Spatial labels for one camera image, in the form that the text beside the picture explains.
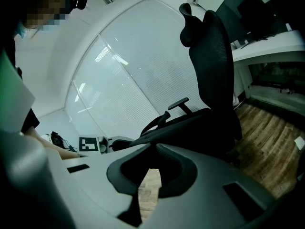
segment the frosted glass wall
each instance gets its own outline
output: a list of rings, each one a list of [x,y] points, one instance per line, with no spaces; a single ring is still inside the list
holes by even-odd
[[[73,124],[81,128],[86,114],[108,137],[136,139],[184,97],[192,111],[206,107],[188,49],[180,42],[183,26],[183,17],[157,0],[144,0],[112,21],[73,77],[66,103]],[[184,112],[176,108],[170,114],[176,118]]]

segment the black rectangular slot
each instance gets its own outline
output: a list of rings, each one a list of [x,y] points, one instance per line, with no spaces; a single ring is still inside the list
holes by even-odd
[[[73,166],[73,167],[69,167],[67,168],[67,170],[69,171],[69,173],[73,173],[73,172],[77,172],[80,170],[84,170],[90,168],[88,165],[79,165],[79,166]]]
[[[225,185],[223,188],[247,222],[263,214],[263,209],[237,183]]]

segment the chair armrest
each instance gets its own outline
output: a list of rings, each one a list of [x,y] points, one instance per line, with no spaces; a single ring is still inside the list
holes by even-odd
[[[191,114],[192,111],[184,104],[186,103],[187,101],[189,101],[189,98],[188,97],[185,97],[179,101],[177,101],[176,103],[170,105],[168,107],[168,110],[171,110],[171,109],[174,109],[175,107],[180,107],[186,114]]]

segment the chair headrest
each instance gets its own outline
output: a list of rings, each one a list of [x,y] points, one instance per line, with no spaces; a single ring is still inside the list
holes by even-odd
[[[185,27],[180,33],[180,41],[184,47],[190,47],[200,33],[202,22],[192,15],[192,9],[189,3],[182,4],[179,7],[179,11],[185,19]]]

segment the office chair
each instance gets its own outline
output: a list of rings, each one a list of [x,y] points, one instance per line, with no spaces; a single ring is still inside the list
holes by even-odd
[[[129,146],[164,143],[220,157],[234,147],[234,138],[242,138],[240,122],[232,107],[234,66],[228,35],[215,12],[208,10],[200,21],[192,16],[188,3],[179,10],[185,18],[180,40],[190,48],[199,95],[210,109],[192,112],[184,104],[189,100],[186,97],[168,107],[168,110],[180,107],[186,115],[166,122],[170,114],[165,111]]]

